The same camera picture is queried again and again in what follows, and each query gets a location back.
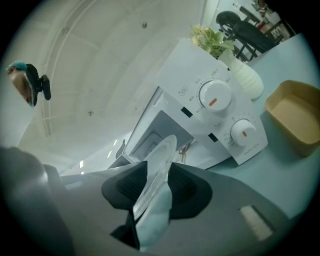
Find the person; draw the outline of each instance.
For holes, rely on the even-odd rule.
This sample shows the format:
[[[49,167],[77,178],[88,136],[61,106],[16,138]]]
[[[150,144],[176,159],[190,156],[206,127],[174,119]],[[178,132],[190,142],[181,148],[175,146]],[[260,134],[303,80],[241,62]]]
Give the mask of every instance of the person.
[[[120,148],[118,149],[118,151],[115,153],[115,159],[118,159],[118,157],[120,157],[122,155],[122,152],[124,151],[126,146],[126,140],[124,139],[122,141],[122,145],[120,146]]]
[[[6,72],[14,87],[30,107],[36,106],[38,93],[42,91],[47,101],[51,99],[48,77],[43,75],[39,78],[38,71],[32,64],[16,60],[6,68]]]

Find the light blue cloth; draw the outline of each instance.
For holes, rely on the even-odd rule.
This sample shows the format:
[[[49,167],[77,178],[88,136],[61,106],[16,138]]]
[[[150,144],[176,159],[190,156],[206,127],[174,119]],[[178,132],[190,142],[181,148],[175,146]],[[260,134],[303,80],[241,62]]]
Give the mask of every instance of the light blue cloth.
[[[8,73],[8,71],[9,71],[9,69],[11,68],[11,67],[13,67],[13,66],[16,66],[16,68],[18,69],[18,70],[24,70],[24,71],[26,71],[27,70],[27,64],[24,62],[24,61],[22,61],[22,60],[16,60],[15,62],[13,62],[13,63],[11,63],[6,69],[5,69],[5,71]]]

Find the light blue tabletop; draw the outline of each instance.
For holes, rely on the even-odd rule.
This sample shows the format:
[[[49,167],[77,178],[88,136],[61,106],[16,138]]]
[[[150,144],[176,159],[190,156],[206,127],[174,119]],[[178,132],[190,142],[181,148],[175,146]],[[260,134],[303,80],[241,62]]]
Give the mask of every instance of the light blue tabletop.
[[[303,212],[318,186],[320,148],[311,156],[298,156],[264,109],[266,98],[285,80],[320,88],[317,62],[307,41],[298,34],[249,63],[261,77],[264,91],[254,105],[260,114],[268,146],[247,162],[233,158],[208,169],[238,179],[277,205],[289,218]]]

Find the white ceiling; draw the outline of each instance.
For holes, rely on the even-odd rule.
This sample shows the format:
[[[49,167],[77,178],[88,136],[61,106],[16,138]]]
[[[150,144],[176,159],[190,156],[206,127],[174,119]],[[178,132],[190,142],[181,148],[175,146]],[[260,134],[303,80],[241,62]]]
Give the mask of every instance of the white ceiling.
[[[64,172],[131,132],[156,88],[153,78],[162,62],[178,38],[189,37],[191,25],[201,23],[206,3],[44,2],[4,59],[5,65],[34,64],[51,84],[51,100],[38,99],[19,147]]]

